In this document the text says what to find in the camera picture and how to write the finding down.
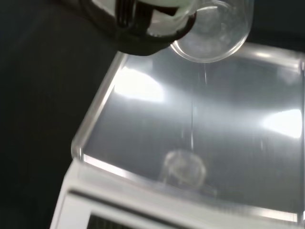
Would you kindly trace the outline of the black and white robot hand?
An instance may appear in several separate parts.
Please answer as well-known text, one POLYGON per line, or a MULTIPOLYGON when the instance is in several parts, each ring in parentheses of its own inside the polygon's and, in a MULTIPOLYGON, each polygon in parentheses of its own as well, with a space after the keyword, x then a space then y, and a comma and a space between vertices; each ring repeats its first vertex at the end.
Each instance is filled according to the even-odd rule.
POLYGON ((80 8, 116 50, 148 56, 184 37, 196 20, 196 0, 81 0, 80 8))

